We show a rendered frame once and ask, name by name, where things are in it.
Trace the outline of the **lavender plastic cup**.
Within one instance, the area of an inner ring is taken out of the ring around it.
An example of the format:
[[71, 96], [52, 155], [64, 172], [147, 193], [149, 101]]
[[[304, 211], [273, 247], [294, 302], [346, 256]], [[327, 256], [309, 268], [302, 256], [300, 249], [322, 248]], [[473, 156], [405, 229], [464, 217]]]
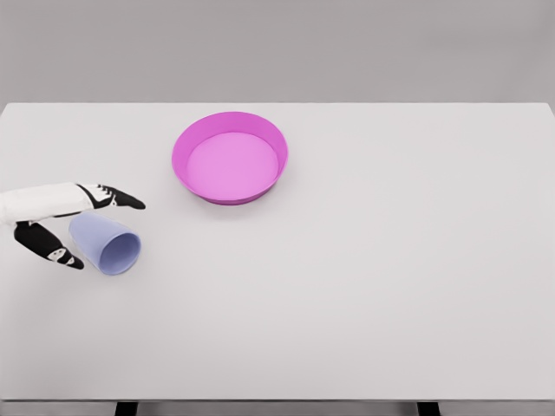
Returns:
[[103, 274], [116, 276], [134, 266], [140, 237], [125, 225], [93, 212], [74, 217], [69, 233], [82, 254]]

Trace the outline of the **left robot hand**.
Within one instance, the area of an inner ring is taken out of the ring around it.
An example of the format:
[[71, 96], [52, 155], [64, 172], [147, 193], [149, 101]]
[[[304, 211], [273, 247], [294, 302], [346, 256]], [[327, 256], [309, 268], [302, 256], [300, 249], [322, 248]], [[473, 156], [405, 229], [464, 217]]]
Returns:
[[37, 256], [71, 269], [82, 270], [83, 261], [40, 222], [65, 218], [108, 206], [144, 210], [145, 203], [117, 188], [74, 182], [39, 185], [0, 192], [0, 224], [13, 230], [14, 239]]

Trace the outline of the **pink round plate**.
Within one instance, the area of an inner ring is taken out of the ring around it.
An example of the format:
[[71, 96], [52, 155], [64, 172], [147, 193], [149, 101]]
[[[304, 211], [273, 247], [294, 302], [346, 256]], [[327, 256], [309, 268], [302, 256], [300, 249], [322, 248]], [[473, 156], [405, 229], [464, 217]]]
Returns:
[[216, 205], [242, 205], [265, 195], [289, 158], [282, 131], [246, 112], [221, 112], [194, 121], [173, 145], [172, 167], [180, 183]]

